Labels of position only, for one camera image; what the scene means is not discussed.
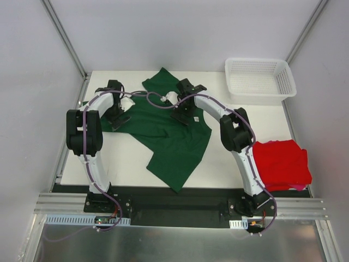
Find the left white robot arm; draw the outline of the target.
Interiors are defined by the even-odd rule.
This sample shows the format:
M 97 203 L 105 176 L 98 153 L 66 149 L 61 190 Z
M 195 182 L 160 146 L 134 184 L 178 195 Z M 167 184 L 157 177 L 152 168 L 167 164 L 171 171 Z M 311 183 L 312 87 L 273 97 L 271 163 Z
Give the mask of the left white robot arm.
M 66 144 L 69 150 L 83 164 L 89 179 L 89 191 L 101 194 L 96 205 L 103 212 L 114 209 L 116 200 L 106 194 L 111 182 L 101 160 L 103 147 L 103 131 L 101 118 L 115 131 L 130 120 L 125 113 L 135 103 L 123 96 L 124 87 L 117 80 L 109 80 L 104 88 L 98 88 L 92 99 L 78 109 L 71 109 L 66 114 Z

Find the green t shirt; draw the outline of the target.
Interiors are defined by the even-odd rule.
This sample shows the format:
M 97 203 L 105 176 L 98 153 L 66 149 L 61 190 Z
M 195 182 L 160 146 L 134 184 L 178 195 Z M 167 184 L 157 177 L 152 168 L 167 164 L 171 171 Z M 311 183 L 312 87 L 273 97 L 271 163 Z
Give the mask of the green t shirt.
M 161 104 L 156 95 L 177 92 L 178 83 L 165 68 L 143 81 L 142 86 L 152 95 L 149 99 L 134 97 L 135 105 L 125 113 L 129 121 L 116 130 L 130 134 L 153 152 L 147 170 L 176 193 L 201 162 L 212 133 L 201 109 L 195 109 L 189 124 L 184 125 L 171 117 L 171 109 L 154 107 Z

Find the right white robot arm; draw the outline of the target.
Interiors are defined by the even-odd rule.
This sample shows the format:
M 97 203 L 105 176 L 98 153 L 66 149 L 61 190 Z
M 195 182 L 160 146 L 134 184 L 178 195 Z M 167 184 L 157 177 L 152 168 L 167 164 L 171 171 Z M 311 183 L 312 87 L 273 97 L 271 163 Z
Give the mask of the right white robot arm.
M 217 120 L 221 143 L 232 153 L 243 181 L 244 194 L 234 204 L 234 210 L 247 217 L 260 214 L 270 196 L 258 173 L 252 150 L 256 137 L 245 109 L 230 109 L 211 96 L 204 86 L 193 86 L 188 79 L 181 80 L 176 87 L 177 93 L 171 91 L 165 96 L 173 106 L 171 117 L 189 125 L 195 109 L 201 109 Z

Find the white plastic basket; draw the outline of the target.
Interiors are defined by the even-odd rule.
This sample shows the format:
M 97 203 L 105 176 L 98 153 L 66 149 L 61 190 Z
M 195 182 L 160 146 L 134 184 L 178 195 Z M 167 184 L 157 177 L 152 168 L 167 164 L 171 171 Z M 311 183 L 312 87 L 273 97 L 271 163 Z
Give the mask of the white plastic basket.
M 297 94 L 288 63 L 269 58 L 228 58 L 227 89 L 234 104 L 274 106 Z

